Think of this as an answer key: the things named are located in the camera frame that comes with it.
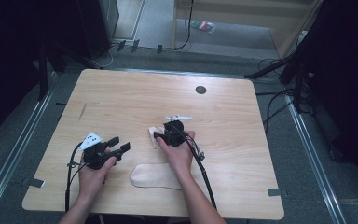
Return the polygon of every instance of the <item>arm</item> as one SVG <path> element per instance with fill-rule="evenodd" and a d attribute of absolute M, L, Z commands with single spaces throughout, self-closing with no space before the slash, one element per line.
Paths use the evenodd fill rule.
<path fill-rule="evenodd" d="M 79 195 L 60 223 L 84 223 L 86 221 L 92 203 L 101 191 L 106 174 L 115 162 L 116 158 L 111 157 L 99 170 L 92 170 L 85 166 L 79 171 Z"/>
<path fill-rule="evenodd" d="M 194 132 L 187 132 L 187 134 L 194 139 Z M 179 147 L 169 147 L 160 137 L 157 138 L 157 142 L 167 154 L 168 161 L 182 187 L 191 223 L 226 223 L 209 202 L 190 172 L 193 154 L 187 143 L 184 142 Z"/>

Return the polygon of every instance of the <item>white mount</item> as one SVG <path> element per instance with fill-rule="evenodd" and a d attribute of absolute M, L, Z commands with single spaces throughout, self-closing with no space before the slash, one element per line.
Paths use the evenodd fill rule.
<path fill-rule="evenodd" d="M 167 116 L 167 117 L 165 117 L 165 119 L 170 119 L 170 120 L 189 120 L 189 119 L 193 119 L 193 117 L 176 115 L 176 116 Z"/>
<path fill-rule="evenodd" d="M 92 147 L 100 143 L 103 139 L 95 133 L 90 132 L 89 135 L 84 139 L 83 143 L 77 149 L 78 151 L 83 151 L 89 147 Z"/>

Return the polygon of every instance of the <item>black hole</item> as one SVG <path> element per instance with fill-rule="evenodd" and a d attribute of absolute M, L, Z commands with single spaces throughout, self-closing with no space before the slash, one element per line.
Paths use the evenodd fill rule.
<path fill-rule="evenodd" d="M 204 93 L 206 92 L 206 89 L 205 89 L 205 87 L 203 87 L 203 86 L 198 86 L 198 87 L 196 88 L 196 92 L 197 92 L 198 94 L 204 94 Z"/>

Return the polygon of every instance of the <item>forearm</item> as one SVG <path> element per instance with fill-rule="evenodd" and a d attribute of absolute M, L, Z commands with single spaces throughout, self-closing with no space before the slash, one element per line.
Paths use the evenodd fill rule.
<path fill-rule="evenodd" d="M 192 224 L 226 223 L 209 202 L 191 173 L 181 173 L 177 177 L 182 186 L 182 192 Z"/>
<path fill-rule="evenodd" d="M 78 197 L 74 205 L 69 209 L 65 216 L 63 216 L 60 224 L 85 223 L 89 215 L 91 203 L 92 202 L 89 199 Z"/>

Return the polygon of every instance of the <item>hand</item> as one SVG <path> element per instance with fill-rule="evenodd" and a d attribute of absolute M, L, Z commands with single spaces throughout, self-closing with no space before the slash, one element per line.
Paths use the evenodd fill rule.
<path fill-rule="evenodd" d="M 185 133 L 193 139 L 194 136 L 196 135 L 193 131 L 189 131 Z M 190 167 L 191 167 L 191 162 L 193 161 L 193 154 L 187 142 L 182 143 L 179 147 L 169 147 L 164 142 L 164 140 L 160 137 L 157 137 L 156 141 L 166 153 L 168 157 L 168 161 L 171 167 L 173 168 L 173 170 L 176 172 L 176 174 L 190 175 Z M 193 143 L 193 141 L 190 139 L 188 140 L 188 142 L 190 144 Z"/>
<path fill-rule="evenodd" d="M 93 170 L 84 166 L 79 170 L 79 195 L 78 198 L 92 203 L 97 194 L 101 191 L 108 171 L 115 165 L 116 157 L 109 158 L 99 170 Z"/>

